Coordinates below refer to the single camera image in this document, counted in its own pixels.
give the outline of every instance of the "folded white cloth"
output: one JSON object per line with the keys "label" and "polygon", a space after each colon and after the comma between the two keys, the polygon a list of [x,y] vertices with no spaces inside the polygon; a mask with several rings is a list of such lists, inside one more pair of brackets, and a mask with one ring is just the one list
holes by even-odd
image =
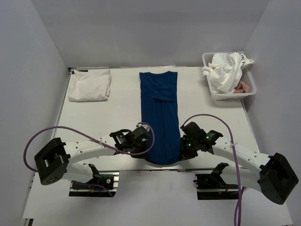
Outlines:
{"label": "folded white cloth", "polygon": [[110,95],[111,72],[109,70],[74,70],[70,77],[69,101],[102,101]]}
{"label": "folded white cloth", "polygon": [[253,64],[243,52],[215,53],[212,63],[202,68],[203,75],[209,76],[215,93],[234,93],[242,76],[242,69]]}

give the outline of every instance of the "white backdrop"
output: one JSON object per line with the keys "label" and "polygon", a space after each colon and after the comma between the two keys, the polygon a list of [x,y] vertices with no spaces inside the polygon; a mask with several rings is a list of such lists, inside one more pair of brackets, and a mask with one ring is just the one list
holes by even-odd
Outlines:
{"label": "white backdrop", "polygon": [[[68,70],[30,0],[1,1],[0,30],[0,225],[18,226],[32,178],[23,150],[55,123]],[[48,139],[31,146],[32,166]]]}
{"label": "white backdrop", "polygon": [[[301,178],[301,1],[271,0],[245,52],[254,60],[257,93],[246,99],[261,152],[283,154]],[[301,185],[287,199],[293,224],[301,226]]]}
{"label": "white backdrop", "polygon": [[269,0],[32,0],[68,67],[202,65],[242,50]]}

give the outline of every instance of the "white cloth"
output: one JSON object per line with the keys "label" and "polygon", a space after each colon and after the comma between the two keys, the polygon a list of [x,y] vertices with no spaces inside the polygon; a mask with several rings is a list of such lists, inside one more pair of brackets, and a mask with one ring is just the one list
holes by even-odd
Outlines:
{"label": "white cloth", "polygon": [[203,67],[202,72],[209,76],[215,93],[234,93],[242,76],[242,69],[253,63],[243,52],[215,53],[212,63]]}
{"label": "white cloth", "polygon": [[80,72],[74,70],[69,85],[69,101],[102,101],[110,95],[111,72],[88,70]]}

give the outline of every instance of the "white table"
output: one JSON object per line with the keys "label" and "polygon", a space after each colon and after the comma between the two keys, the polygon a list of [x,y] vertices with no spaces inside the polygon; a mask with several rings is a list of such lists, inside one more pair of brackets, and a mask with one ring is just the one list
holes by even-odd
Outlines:
{"label": "white table", "polygon": [[[178,72],[177,97],[180,126],[194,114],[214,114],[229,124],[233,130],[235,141],[257,151],[256,142],[241,102],[213,102],[206,78],[202,76],[200,67],[110,69],[112,81],[109,100],[75,103],[69,102],[66,96],[59,125],[78,129],[95,138],[101,138],[120,129],[134,129],[136,124],[141,121],[139,72],[163,73],[168,70]],[[193,121],[205,131],[214,129],[229,136],[225,126],[216,119],[202,116],[194,118]],[[58,129],[55,136],[60,137],[64,142],[86,140],[85,137],[64,129]],[[174,164],[168,168],[214,168],[222,161],[231,162],[222,157],[212,156],[210,153],[199,152],[197,158]],[[104,156],[92,159],[91,163],[99,170],[107,171],[162,168],[128,155]]]}
{"label": "white table", "polygon": [[[235,142],[239,142],[241,145],[257,151],[256,141],[251,132],[241,102],[212,101],[206,78],[202,76],[200,67],[110,69],[112,73],[112,81],[109,100],[106,102],[74,103],[69,102],[68,97],[66,96],[58,124],[78,129],[95,138],[101,138],[104,135],[120,129],[133,129],[135,128],[136,123],[141,121],[139,72],[163,73],[168,70],[178,72],[177,98],[180,126],[187,118],[194,114],[213,114],[222,118],[229,124],[232,129]],[[229,136],[225,126],[216,119],[202,116],[194,118],[193,121],[205,131],[214,129],[225,136]],[[56,130],[55,137],[60,137],[63,142],[85,140],[84,137],[64,129]],[[104,156],[99,159],[91,159],[90,162],[99,170],[104,171],[212,169],[220,162],[233,164],[227,159],[203,152],[199,152],[198,157],[194,159],[179,162],[168,167],[158,166],[148,163],[145,160],[135,159],[128,155],[121,154],[117,156]],[[37,222],[41,224],[42,221],[44,221],[44,225],[60,225],[59,222],[66,223],[68,220],[63,220],[62,217],[60,218],[58,216],[63,216],[66,212],[72,213],[74,209],[76,209],[75,213],[81,212],[82,215],[82,213],[87,211],[85,208],[89,205],[89,203],[93,203],[93,205],[95,205],[95,203],[99,202],[99,204],[101,204],[104,202],[97,198],[87,199],[68,197],[69,185],[70,183],[68,181],[61,180],[50,186],[42,186],[40,185],[40,179],[36,174],[25,208],[24,218],[36,219],[33,223],[34,226],[38,225]],[[255,195],[258,195],[258,197],[256,197],[257,199],[260,199],[260,197],[261,199],[263,198],[262,194],[258,192],[255,193]],[[228,203],[232,209],[235,207],[235,201],[221,202]],[[217,208],[221,202],[214,202],[216,203]],[[275,205],[268,200],[265,200],[264,203],[268,206],[273,206],[273,208],[275,207]],[[283,213],[280,218],[282,217],[285,219],[284,223],[289,224],[290,222],[287,219],[290,218],[286,205],[276,206],[275,208],[277,209],[277,212]],[[215,223],[218,221],[214,220],[214,215],[208,217],[212,217],[212,225],[217,225]],[[51,220],[56,223],[49,223],[48,220],[45,220],[47,218],[51,218]],[[87,222],[87,225],[94,225],[98,217],[94,216],[93,219],[94,220],[92,222]],[[103,225],[110,225],[110,223],[111,222],[107,218],[107,221]]]}

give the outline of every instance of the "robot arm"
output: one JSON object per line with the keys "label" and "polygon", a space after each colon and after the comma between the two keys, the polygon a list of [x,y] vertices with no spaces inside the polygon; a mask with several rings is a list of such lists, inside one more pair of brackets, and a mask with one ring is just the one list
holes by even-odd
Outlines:
{"label": "robot arm", "polygon": [[[210,152],[234,161],[231,141],[214,130],[205,133],[194,122],[181,127],[185,135],[181,138],[183,159],[197,156],[197,151]],[[262,192],[269,200],[283,204],[299,182],[287,159],[276,153],[270,156],[235,145],[240,166],[241,185]],[[221,184],[237,184],[236,168],[220,163],[212,177]]]}
{"label": "robot arm", "polygon": [[139,155],[147,149],[149,130],[146,125],[138,126],[133,131],[122,129],[104,136],[99,143],[63,143],[60,138],[54,138],[34,157],[40,182],[42,185],[50,185],[60,179],[87,182],[95,176],[95,167],[91,164],[79,164],[79,161],[115,155],[118,154],[117,149],[129,155]]}
{"label": "robot arm", "polygon": [[[234,160],[234,144],[221,133],[214,130],[206,133],[194,122],[181,129],[185,133],[181,138],[181,161],[196,157],[199,150]],[[52,139],[34,157],[41,184],[49,185],[60,179],[90,184],[93,179],[97,179],[98,170],[91,164],[79,164],[82,160],[115,155],[118,152],[145,158],[148,130],[144,125],[133,131],[122,129],[103,137],[99,143],[63,143],[60,138]],[[254,152],[241,145],[235,145],[235,148],[241,166],[241,185],[262,192],[274,203],[283,204],[299,182],[286,158],[278,153],[269,156]],[[219,184],[237,184],[236,168],[227,163],[220,163],[211,176]]]}

